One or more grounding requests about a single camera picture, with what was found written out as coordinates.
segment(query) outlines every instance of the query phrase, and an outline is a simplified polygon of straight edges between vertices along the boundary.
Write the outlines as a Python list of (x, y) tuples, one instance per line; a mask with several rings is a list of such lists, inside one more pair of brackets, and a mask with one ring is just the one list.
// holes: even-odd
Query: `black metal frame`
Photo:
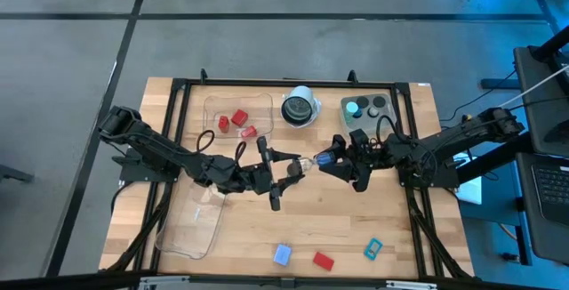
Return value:
[[(210, 79), (207, 76), (205, 70), (202, 69), (201, 77), (199, 79), (173, 79), (172, 89), (170, 93), (170, 98), (168, 100), (168, 106), (166, 109), (166, 114), (164, 116), (164, 127), (163, 133), (168, 133), (166, 128), (169, 130), (170, 123), (172, 120), (173, 105), (175, 104), (175, 98), (181, 88), (184, 89), (183, 99), (180, 108), (179, 122), (176, 128), (175, 140), (180, 142), (181, 136), (183, 134), (183, 126), (185, 124), (185, 117), (188, 110), (188, 102), (190, 95), (190, 88), (192, 85), (235, 85), (235, 86), (282, 86), (282, 87), (294, 87), (297, 85), (308, 85), (310, 87), (318, 88), (361, 88), (361, 89), (378, 89), (378, 90), (389, 90), (392, 103), (394, 105), (394, 110), (397, 114), (396, 127), (398, 131), (403, 131), (401, 109), (399, 106), (399, 95), (402, 95), (405, 101), (405, 112), (407, 120), (410, 127), (410, 132), (413, 137), (417, 137), (417, 128), (414, 120), (413, 113), (413, 102), (411, 98), (411, 93), (409, 91), (409, 84), (407, 83), (371, 83), (371, 82), (358, 82), (356, 73), (352, 70), (349, 72), (349, 77), (347, 81), (343, 82), (331, 82), (331, 81), (304, 81), (304, 80), (239, 80), (239, 79)], [(165, 189), (166, 199), (170, 200), (172, 189)], [(414, 201), (414, 190), (413, 188), (405, 188), (405, 195), (408, 204)], [(152, 213), (154, 208), (154, 198), (156, 197), (156, 192), (153, 197), (148, 194), (147, 201), (147, 211)], [(423, 225), (428, 225), (434, 231), (434, 222), (432, 216), (432, 209), (430, 207), (429, 193), (426, 189), (421, 190), (421, 201), (423, 203), (423, 209), (426, 214), (426, 219)], [(433, 263), (435, 267), (436, 276), (431, 277), (427, 275), (424, 253), (421, 246), (421, 234), (417, 222), (412, 218), (412, 209), (409, 206), (409, 216), (413, 235), (413, 244), (415, 257), (417, 262), (418, 278), (417, 279), (407, 279), (397, 281), (408, 281), (408, 282), (421, 282), (421, 283), (436, 283), (441, 287), (447, 286), (449, 289), (469, 289), (469, 288), (479, 288), (483, 286), (484, 288), (530, 288), (522, 286), (511, 286), (502, 284), (492, 284), (487, 282), (482, 282), (476, 278), (462, 278), (450, 279), (444, 278), (442, 265), (440, 258), (438, 258), (437, 253), (433, 249), (431, 244), (431, 253), (433, 255)], [(159, 226), (164, 224), (166, 213), (160, 218)], [(138, 260), (144, 255), (144, 247), (142, 247), (138, 253)], [(79, 275), (79, 276), (67, 276), (67, 277), (55, 277), (50, 276), (50, 278), (38, 278), (38, 279), (26, 279), (26, 280), (13, 280), (0, 282), (1, 286), (6, 286), (7, 288), (13, 289), (35, 289), (35, 288), (114, 288), (112, 286), (130, 286), (136, 287), (143, 278), (150, 276), (158, 276), (157, 268), (160, 258), (160, 251), (154, 248), (151, 262), (150, 270), (137, 270), (140, 268), (139, 263), (135, 263), (133, 271), (110, 271), (99, 274), (89, 274), (89, 275)], [(172, 274), (161, 275), (161, 276), (172, 276)], [(230, 283), (230, 284), (254, 284), (254, 285), (273, 285), (281, 287), (296, 287), (296, 286), (373, 286), (382, 287), (389, 286), (391, 283), (396, 282), (392, 279), (385, 278), (280, 278), (280, 277), (256, 277), (256, 276), (206, 276), (206, 275), (188, 275), (180, 276), (180, 280), (183, 282), (197, 282), (197, 283)]]
[[(182, 112), (187, 111), (188, 101), (189, 101), (189, 89), (190, 89), (191, 85), (283, 86), (283, 87), (294, 87), (297, 85), (306, 85), (306, 86), (313, 87), (313, 88), (318, 88), (318, 87), (324, 87), (324, 88), (367, 88), (367, 89), (389, 90), (389, 94), (391, 96), (391, 100), (392, 100), (392, 103), (394, 105), (394, 110), (396, 111), (396, 115), (397, 115), (397, 122), (396, 122), (397, 130), (401, 131), (401, 132), (403, 131), (403, 126), (402, 126), (402, 122), (401, 122), (401, 120), (402, 120), (401, 109), (399, 107), (399, 100), (398, 100), (399, 95), (402, 95), (404, 98), (404, 101), (405, 101), (406, 117), (407, 117), (407, 120), (409, 123), (411, 135), (415, 138), (418, 137), (417, 127), (416, 127), (415, 120), (414, 120), (413, 102), (411, 99), (411, 92), (409, 89), (409, 84), (407, 84), (407, 83), (370, 83), (370, 82), (361, 83), (357, 80), (356, 72), (353, 70), (351, 70), (349, 72), (349, 76), (348, 76), (347, 81), (334, 82), (334, 81), (305, 81), (305, 80), (211, 79), (208, 77), (207, 72), (204, 69), (202, 69), (200, 72), (200, 78), (199, 79), (174, 79), (174, 83), (172, 84), (172, 91), (170, 93), (170, 99), (168, 101), (168, 110), (173, 109), (173, 107), (171, 108), (170, 105), (171, 104), (173, 105), (172, 102), (175, 100), (175, 99), (173, 99), (173, 98), (175, 98), (175, 96), (177, 94), (177, 89), (175, 89), (176, 88), (175, 84), (176, 84), (176, 82), (179, 82), (179, 80), (184, 80), (185, 84), (186, 84), (186, 91), (184, 92), (184, 99), (182, 100), (182, 103), (181, 103), (182, 104), (182, 108), (181, 108)], [(182, 114), (180, 114), (180, 121), (178, 123), (178, 128), (176, 130), (176, 139), (175, 139), (178, 143), (180, 143), (179, 139), (181, 139), (183, 124), (184, 124), (184, 122), (182, 120)], [(411, 198), (414, 198), (413, 188), (411, 188), (411, 187), (405, 188), (405, 195), (407, 198), (407, 203), (409, 204)], [(156, 196), (154, 196), (154, 195), (151, 196), (151, 193), (148, 194), (147, 207), (145, 209), (145, 214), (147, 213), (148, 216), (151, 215), (152, 209), (154, 208), (154, 199), (155, 198), (156, 198)], [(421, 201), (423, 204), (423, 211), (425, 212), (425, 215), (426, 215), (426, 220), (427, 220), (430, 228), (434, 229), (435, 223), (433, 220), (433, 213), (432, 213), (432, 208), (431, 208), (431, 204), (430, 204), (429, 192), (427, 191), (427, 189), (421, 189)], [(425, 276), (427, 276), (427, 269), (426, 269), (424, 253), (422, 251), (422, 245), (421, 245), (421, 232), (419, 230), (419, 226), (417, 225), (417, 222), (415, 222), (411, 216), (411, 207), (410, 206), (408, 207), (408, 210), (410, 211), (409, 217), (410, 217), (411, 229), (412, 229), (412, 234), (413, 234), (413, 245), (414, 245), (414, 252), (415, 252), (415, 258), (416, 258), (416, 263), (417, 263), (417, 270), (418, 270), (420, 277), (425, 277)], [(165, 219), (165, 215), (162, 218), (161, 223), (164, 223), (164, 219)], [(150, 261), (150, 268), (153, 271), (157, 271), (158, 261), (160, 258), (159, 253), (160, 253), (160, 251), (158, 249), (154, 248), (154, 251), (152, 253), (152, 258)], [(143, 254), (144, 254), (144, 247), (140, 250), (140, 252), (137, 256), (138, 261), (135, 262), (133, 270), (137, 270), (140, 268), (140, 263), (137, 264), (137, 262), (141, 262)], [(438, 257), (438, 255), (436, 254), (436, 252), (434, 251), (434, 248), (432, 246), (431, 246), (431, 254), (433, 257), (433, 265), (435, 267), (436, 276), (443, 277), (444, 272), (443, 272), (443, 268), (442, 268), (442, 263), (441, 263), (440, 258)]]

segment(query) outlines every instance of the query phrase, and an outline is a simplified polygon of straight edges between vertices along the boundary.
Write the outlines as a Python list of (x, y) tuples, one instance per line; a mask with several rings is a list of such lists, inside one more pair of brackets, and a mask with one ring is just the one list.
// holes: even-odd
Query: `gray floor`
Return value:
[[(0, 0), (0, 13), (130, 12), (133, 2)], [(142, 11), (540, 13), (540, 8), (534, 0), (145, 0)], [(0, 20), (0, 164), (36, 175), (31, 184), (0, 184), (0, 279), (40, 273), (125, 25), (123, 20)], [(480, 78), (504, 77), (513, 69), (513, 47), (550, 36), (549, 26), (535, 21), (145, 20), (136, 25), (113, 103), (136, 108), (147, 77), (196, 77), (200, 68), (211, 77), (332, 80), (355, 69), (361, 80), (432, 83), (439, 115), (448, 117), (482, 93)], [(512, 95), (496, 91), (469, 112)], [(100, 148), (62, 273), (97, 269), (119, 173), (112, 155), (112, 149)], [(477, 224), (465, 226), (475, 231), (469, 232), (469, 246), (475, 270), (485, 279), (535, 285), (549, 273), (568, 275), (541, 268), (524, 272), (538, 278), (520, 281), (517, 266), (478, 251), (503, 236), (477, 234), (492, 229)], [(503, 264), (508, 268), (499, 270)]]

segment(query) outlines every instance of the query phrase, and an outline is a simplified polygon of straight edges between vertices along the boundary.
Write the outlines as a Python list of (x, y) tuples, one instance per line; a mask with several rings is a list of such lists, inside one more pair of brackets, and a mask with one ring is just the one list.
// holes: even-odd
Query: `clear plastic lid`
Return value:
[[(241, 109), (247, 113), (248, 118), (241, 126), (231, 122), (231, 118)], [(219, 127), (220, 118), (229, 119), (229, 129), (226, 133)], [(256, 135), (247, 137), (252, 141), (264, 135), (267, 141), (273, 131), (273, 98), (267, 93), (252, 97), (221, 98), (209, 96), (204, 101), (204, 131), (212, 130), (215, 133), (213, 143), (239, 143), (243, 138), (241, 132), (248, 126), (254, 126)]]

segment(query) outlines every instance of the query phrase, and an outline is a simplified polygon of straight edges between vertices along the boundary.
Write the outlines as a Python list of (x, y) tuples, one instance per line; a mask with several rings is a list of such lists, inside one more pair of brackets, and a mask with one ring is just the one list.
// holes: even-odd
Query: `red cube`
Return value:
[(245, 124), (248, 117), (249, 115), (247, 115), (245, 111), (238, 109), (237, 112), (231, 118), (231, 122), (233, 122), (233, 124), (237, 126), (241, 126)]
[(334, 260), (328, 258), (327, 256), (321, 253), (317, 253), (314, 256), (314, 260), (312, 262), (328, 271), (332, 270), (332, 266), (334, 265)]
[(244, 130), (241, 132), (241, 136), (242, 136), (243, 138), (251, 138), (251, 137), (257, 136), (257, 129), (255, 129), (254, 126), (249, 125), (249, 126), (247, 126), (246, 129), (244, 129)]
[(227, 133), (229, 131), (229, 119), (225, 116), (221, 116), (218, 127), (223, 133)]

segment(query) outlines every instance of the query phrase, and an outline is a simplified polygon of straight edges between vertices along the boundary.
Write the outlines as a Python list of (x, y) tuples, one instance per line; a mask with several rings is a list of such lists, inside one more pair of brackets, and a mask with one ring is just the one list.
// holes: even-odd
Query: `transparent plastic bin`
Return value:
[[(247, 121), (242, 126), (234, 125), (231, 117), (238, 109), (248, 114)], [(225, 116), (229, 119), (229, 131), (223, 133), (219, 128), (220, 117)], [(243, 140), (241, 132), (253, 125), (257, 130), (257, 135), (247, 137), (247, 141), (255, 141), (257, 137), (264, 135), (267, 141), (273, 131), (273, 98), (262, 93), (251, 97), (222, 98), (209, 96), (204, 101), (204, 131), (212, 130), (215, 133), (213, 143), (237, 144)]]
[(203, 188), (187, 176), (179, 180), (174, 184), (166, 222), (156, 235), (156, 248), (202, 259), (215, 239), (224, 203), (225, 195), (215, 185)]

